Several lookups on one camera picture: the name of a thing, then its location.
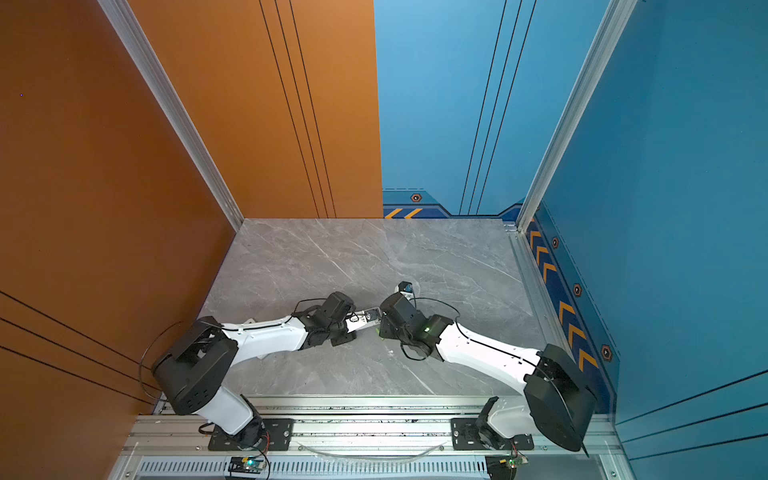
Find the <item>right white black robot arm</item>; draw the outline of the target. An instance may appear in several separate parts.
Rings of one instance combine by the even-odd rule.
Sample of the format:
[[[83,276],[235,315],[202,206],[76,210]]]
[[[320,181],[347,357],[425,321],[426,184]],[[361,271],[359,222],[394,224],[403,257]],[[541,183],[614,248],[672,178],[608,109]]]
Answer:
[[[456,318],[427,317],[400,292],[388,296],[380,311],[380,336],[416,352],[416,361],[461,365],[518,393],[492,396],[484,404],[471,430],[483,447],[506,450],[516,437],[539,433],[565,450],[584,449],[597,399],[566,350],[554,344],[542,350],[517,347],[473,332]]]

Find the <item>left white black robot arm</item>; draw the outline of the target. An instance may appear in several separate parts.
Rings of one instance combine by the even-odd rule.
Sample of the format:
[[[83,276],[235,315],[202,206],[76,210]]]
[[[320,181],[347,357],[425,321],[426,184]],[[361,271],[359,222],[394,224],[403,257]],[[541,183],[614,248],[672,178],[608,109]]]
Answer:
[[[358,310],[341,292],[300,300],[293,312],[271,321],[233,324],[205,316],[159,356],[151,371],[175,414],[207,420],[238,449],[264,450],[268,430],[263,417],[243,395],[224,385],[231,367],[326,342],[334,346],[348,343],[370,320],[377,319],[377,311]]]

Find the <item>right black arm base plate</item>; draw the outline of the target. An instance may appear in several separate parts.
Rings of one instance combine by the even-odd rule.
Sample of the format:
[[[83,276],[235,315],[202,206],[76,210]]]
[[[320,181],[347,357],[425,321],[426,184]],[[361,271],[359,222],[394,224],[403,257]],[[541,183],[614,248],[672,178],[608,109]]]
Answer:
[[[476,418],[453,418],[450,420],[452,445],[457,451],[494,450],[494,451],[532,451],[535,448],[533,437],[528,434],[515,435],[504,439],[494,434],[486,439],[480,434]]]

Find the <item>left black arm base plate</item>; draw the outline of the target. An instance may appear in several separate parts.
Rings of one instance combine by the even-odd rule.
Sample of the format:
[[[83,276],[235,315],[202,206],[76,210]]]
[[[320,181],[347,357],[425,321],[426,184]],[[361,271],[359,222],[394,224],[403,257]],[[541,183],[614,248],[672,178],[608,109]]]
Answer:
[[[210,451],[287,451],[294,428],[291,418],[267,418],[252,420],[236,434],[226,433],[215,425],[210,435]]]

